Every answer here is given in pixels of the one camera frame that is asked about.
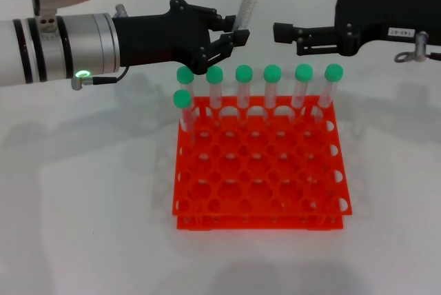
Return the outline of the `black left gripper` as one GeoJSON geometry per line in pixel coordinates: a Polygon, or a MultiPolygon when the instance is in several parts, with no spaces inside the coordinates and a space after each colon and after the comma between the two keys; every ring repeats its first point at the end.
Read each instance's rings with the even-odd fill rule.
{"type": "Polygon", "coordinates": [[[222,17],[215,8],[171,0],[164,14],[119,17],[113,24],[121,67],[178,62],[195,74],[231,57],[234,48],[246,45],[249,30],[233,31],[236,16],[222,17]],[[230,32],[210,42],[209,30],[230,32]]]}

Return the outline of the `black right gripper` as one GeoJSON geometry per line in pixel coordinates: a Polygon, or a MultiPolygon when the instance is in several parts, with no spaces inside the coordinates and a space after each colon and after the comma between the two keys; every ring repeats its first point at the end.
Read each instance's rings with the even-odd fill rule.
{"type": "Polygon", "coordinates": [[[298,56],[353,56],[371,41],[413,43],[419,32],[440,45],[440,0],[337,0],[336,29],[273,25],[274,41],[295,43],[298,56]]]}

